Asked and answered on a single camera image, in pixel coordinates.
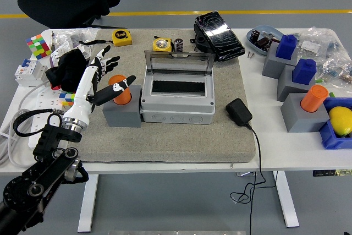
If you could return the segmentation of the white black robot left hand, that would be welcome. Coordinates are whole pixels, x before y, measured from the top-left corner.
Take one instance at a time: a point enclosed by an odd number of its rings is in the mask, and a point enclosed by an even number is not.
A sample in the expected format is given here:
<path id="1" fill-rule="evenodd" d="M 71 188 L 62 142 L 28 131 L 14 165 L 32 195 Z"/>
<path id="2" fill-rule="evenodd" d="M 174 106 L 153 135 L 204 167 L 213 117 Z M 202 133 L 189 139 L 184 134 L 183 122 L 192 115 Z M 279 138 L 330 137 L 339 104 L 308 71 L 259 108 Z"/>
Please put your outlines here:
<path id="1" fill-rule="evenodd" d="M 100 106 L 127 92 L 136 76 L 131 75 L 119 82 L 106 86 L 98 91 L 97 85 L 102 77 L 113 70 L 118 64 L 119 57 L 104 59 L 104 55 L 111 49 L 106 46 L 100 50 L 86 67 L 75 93 L 73 106 L 66 111 L 62 118 L 62 127 L 75 131 L 85 130 L 89 125 L 89 115 L 94 106 Z"/>

